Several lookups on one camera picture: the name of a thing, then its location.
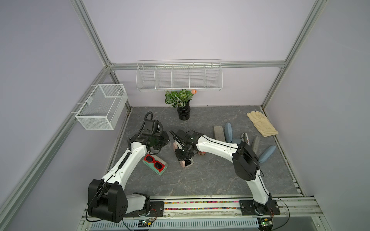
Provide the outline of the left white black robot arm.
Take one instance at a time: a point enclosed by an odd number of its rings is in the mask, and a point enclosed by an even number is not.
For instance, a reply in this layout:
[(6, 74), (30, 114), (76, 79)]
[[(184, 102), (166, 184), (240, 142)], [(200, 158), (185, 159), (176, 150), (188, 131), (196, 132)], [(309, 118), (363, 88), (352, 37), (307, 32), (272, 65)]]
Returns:
[(119, 223), (127, 214), (147, 216), (150, 214), (150, 197), (144, 193), (126, 195), (125, 186), (140, 161), (148, 158), (158, 173), (166, 166), (155, 157), (169, 143), (163, 125), (147, 112), (143, 123), (133, 137), (127, 140), (128, 148), (118, 163), (100, 180), (92, 180), (88, 187), (88, 203), (85, 218), (94, 222), (107, 220)]

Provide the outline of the grey mint case red sunglasses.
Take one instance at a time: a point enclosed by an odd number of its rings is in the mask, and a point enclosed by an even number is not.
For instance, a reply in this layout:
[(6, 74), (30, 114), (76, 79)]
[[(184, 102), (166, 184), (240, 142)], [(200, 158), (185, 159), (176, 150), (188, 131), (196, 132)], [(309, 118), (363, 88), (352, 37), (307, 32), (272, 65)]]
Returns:
[(143, 159), (143, 163), (160, 176), (167, 169), (165, 161), (163, 161), (156, 155), (147, 154)]

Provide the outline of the grey fabric glasses case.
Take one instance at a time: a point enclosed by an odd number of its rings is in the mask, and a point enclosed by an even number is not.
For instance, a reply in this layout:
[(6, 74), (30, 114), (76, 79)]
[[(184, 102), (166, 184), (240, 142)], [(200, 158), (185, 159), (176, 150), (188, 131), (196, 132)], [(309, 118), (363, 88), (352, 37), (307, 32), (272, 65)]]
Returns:
[(260, 144), (260, 137), (255, 137), (253, 142), (252, 142), (252, 145), (251, 145), (251, 148), (253, 150), (253, 152), (257, 155), (258, 153), (258, 149), (259, 149), (259, 144)]

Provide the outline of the pink case black sunglasses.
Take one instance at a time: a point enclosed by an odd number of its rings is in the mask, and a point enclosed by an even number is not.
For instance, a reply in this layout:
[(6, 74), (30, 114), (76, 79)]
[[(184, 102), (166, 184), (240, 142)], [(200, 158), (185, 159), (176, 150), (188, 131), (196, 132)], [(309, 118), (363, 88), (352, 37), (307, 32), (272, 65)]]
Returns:
[(182, 148), (180, 148), (178, 146), (177, 142), (173, 142), (172, 146), (173, 146), (173, 150), (175, 152), (176, 158), (180, 162), (181, 167), (185, 168), (185, 167), (192, 166), (194, 164), (193, 158), (190, 158), (190, 159), (187, 159), (187, 160), (180, 160), (180, 153), (182, 151)]

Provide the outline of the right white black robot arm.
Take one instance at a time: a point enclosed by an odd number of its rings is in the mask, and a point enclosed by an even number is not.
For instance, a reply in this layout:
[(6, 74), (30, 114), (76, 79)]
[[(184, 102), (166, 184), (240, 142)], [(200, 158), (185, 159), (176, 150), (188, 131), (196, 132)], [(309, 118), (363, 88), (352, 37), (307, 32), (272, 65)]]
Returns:
[(227, 143), (195, 131), (192, 134), (183, 130), (170, 133), (174, 138), (175, 155), (183, 167), (193, 164), (192, 158), (198, 153), (214, 154), (232, 162), (237, 176), (246, 181), (252, 193), (253, 201), (246, 206), (249, 213), (259, 216), (273, 213), (275, 206), (263, 182), (259, 159), (248, 143)]

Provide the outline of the mint case blue glasses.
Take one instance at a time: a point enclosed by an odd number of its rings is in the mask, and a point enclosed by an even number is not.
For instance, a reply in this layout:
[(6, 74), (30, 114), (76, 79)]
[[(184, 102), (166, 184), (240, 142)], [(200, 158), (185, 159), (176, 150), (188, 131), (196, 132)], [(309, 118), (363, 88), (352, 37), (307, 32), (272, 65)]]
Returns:
[(232, 143), (240, 144), (241, 143), (241, 139), (239, 139), (239, 138), (233, 138), (232, 139)]

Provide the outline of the grey case mint lining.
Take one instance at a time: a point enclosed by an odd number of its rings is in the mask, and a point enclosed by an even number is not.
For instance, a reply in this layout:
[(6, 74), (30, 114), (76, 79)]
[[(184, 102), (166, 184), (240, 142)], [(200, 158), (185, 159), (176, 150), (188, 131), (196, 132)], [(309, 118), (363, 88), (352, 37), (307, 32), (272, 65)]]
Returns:
[(225, 133), (222, 126), (214, 126), (214, 138), (218, 141), (225, 142)]

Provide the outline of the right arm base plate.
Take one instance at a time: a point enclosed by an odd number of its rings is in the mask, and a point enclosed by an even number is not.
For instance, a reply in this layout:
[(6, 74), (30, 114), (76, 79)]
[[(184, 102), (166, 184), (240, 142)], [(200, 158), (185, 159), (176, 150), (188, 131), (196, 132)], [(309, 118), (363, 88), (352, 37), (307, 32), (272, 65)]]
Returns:
[(280, 215), (280, 209), (276, 200), (268, 199), (265, 205), (257, 203), (254, 200), (240, 200), (239, 203), (243, 216)]

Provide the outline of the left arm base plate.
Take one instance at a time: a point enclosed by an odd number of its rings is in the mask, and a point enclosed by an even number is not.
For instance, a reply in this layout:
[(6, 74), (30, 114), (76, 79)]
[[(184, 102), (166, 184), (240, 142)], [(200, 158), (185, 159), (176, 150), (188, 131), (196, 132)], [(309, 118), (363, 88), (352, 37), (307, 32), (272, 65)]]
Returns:
[(143, 211), (133, 211), (125, 214), (125, 218), (145, 218), (145, 217), (163, 217), (164, 214), (164, 202), (163, 201), (150, 201), (147, 208)]

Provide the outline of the blue case orange lining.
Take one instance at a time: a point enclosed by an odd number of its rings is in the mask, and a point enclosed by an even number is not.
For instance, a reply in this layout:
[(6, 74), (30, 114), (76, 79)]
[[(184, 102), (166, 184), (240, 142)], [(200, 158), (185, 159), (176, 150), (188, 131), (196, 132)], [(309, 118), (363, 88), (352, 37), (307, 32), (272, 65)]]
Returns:
[(260, 156), (259, 156), (259, 163), (262, 164), (264, 162), (266, 162), (270, 157), (271, 155), (275, 152), (276, 150), (276, 146), (275, 145), (272, 145), (270, 147), (268, 147)]

